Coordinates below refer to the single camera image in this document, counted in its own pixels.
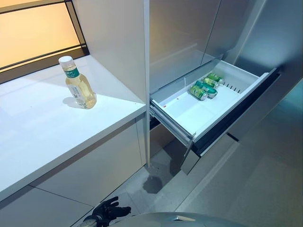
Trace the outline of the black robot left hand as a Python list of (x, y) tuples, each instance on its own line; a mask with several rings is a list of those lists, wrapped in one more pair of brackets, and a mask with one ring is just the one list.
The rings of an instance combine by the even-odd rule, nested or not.
[(120, 207), (119, 197), (115, 196), (109, 200), (102, 201), (92, 212), (92, 215), (99, 217), (102, 221), (110, 222), (119, 217), (125, 217), (131, 213), (131, 207)]

